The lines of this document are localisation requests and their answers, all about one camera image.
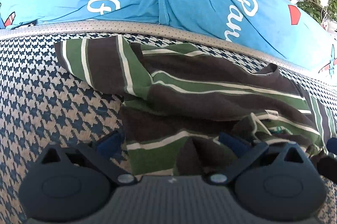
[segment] striped shirt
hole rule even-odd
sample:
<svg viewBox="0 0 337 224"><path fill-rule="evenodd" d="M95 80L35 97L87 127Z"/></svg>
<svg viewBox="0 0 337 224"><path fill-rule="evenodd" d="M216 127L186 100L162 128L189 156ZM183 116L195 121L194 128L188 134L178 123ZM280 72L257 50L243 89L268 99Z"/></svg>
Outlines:
<svg viewBox="0 0 337 224"><path fill-rule="evenodd" d="M189 137L214 139L251 114L267 135L306 137L313 154L337 136L331 110L274 64L251 74L190 43L160 48L122 35L66 40L55 50L70 73L100 92L124 96L120 113L134 174L170 172Z"/></svg>

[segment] brown striped fabric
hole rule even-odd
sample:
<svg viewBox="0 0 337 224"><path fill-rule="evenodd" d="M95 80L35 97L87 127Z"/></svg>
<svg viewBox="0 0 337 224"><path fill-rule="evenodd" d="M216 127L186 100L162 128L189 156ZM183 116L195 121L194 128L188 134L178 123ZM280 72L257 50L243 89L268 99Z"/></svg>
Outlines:
<svg viewBox="0 0 337 224"><path fill-rule="evenodd" d="M271 145L294 135L309 154L326 149L324 141L336 135L331 111L274 64L251 74L190 43L161 48L129 44L121 35L67 40L55 50L72 74L100 92L124 96L121 117L135 175L181 173L177 158L186 155L180 151L197 155L197 143L215 143L221 154L220 132ZM198 170L214 168L210 160L191 160Z"/></svg>

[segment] green leaves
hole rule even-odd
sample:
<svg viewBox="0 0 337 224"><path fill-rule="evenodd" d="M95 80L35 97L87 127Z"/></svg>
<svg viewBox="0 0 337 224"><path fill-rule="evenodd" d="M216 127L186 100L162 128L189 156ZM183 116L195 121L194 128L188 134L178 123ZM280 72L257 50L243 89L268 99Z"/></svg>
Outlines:
<svg viewBox="0 0 337 224"><path fill-rule="evenodd" d="M320 4L320 0L304 0L303 2L298 2L297 6L308 13L319 24L322 23L325 14L327 14L330 20L337 21L337 0L329 0L329 4L325 8Z"/></svg>

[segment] cartoon print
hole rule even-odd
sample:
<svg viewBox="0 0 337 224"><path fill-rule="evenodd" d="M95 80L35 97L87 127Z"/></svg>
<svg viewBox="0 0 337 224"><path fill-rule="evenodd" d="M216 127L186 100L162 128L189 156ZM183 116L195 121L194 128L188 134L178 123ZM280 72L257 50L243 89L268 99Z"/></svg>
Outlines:
<svg viewBox="0 0 337 224"><path fill-rule="evenodd" d="M119 0L89 0L88 4L87 4L87 10L91 13L100 13L101 15L104 15L104 11L106 12L111 12L112 9L110 6L105 6L104 3L102 3L100 8L93 8L91 6L92 3L96 2L96 1L111 1L112 3L114 3L114 5L116 6L115 11L118 9L121 9L121 3Z"/></svg>
<svg viewBox="0 0 337 224"><path fill-rule="evenodd" d="M6 19L5 22L3 22L1 16L0 16L0 29L5 29L7 26L10 26L13 24L13 21L14 21L14 18L15 18L15 12L12 12L9 17ZM18 28L24 28L24 27L29 27L29 26L35 26L37 25L37 20L34 20L34 21L31 21L31 22L28 22L28 23L24 23L24 24L21 24L19 26L16 26L12 29L18 29Z"/></svg>
<svg viewBox="0 0 337 224"><path fill-rule="evenodd" d="M288 7L290 12L291 25L298 25L301 18L301 12L294 5L288 5Z"/></svg>
<svg viewBox="0 0 337 224"><path fill-rule="evenodd" d="M318 73L327 74L327 71L329 71L329 75L332 78L335 74L335 65L337 65L337 58L335 57L335 47L332 45L330 63L325 65Z"/></svg>
<svg viewBox="0 0 337 224"><path fill-rule="evenodd" d="M1 16L0 16L0 28L1 25L4 26L4 28L6 28L7 26L10 26L13 24L13 20L15 18L15 12L13 12L12 14L9 15L9 17L7 18L7 20L5 22L3 22Z"/></svg>

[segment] gray piping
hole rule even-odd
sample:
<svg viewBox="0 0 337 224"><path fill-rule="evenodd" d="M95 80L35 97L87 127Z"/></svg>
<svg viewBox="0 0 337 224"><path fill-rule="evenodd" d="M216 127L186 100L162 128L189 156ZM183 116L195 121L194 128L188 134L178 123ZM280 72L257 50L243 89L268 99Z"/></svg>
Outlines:
<svg viewBox="0 0 337 224"><path fill-rule="evenodd" d="M263 52L250 49L246 46L239 45L237 43L231 43L218 38L211 38L205 35L180 30L168 26L149 24L149 23L135 23L127 21L75 21L66 23L54 23L37 25L26 28L18 28L14 30L0 30L0 40L17 38L23 36L34 35L49 35L49 34L68 34L68 33L135 33L143 35L160 36L163 38L172 38L186 42L198 43L215 48L222 48L228 51L242 53L247 56L254 57L264 62L272 62L282 68L286 68L290 71L297 72L304 76L312 78L318 78L316 74L309 70L294 65L288 61L267 55Z"/></svg>

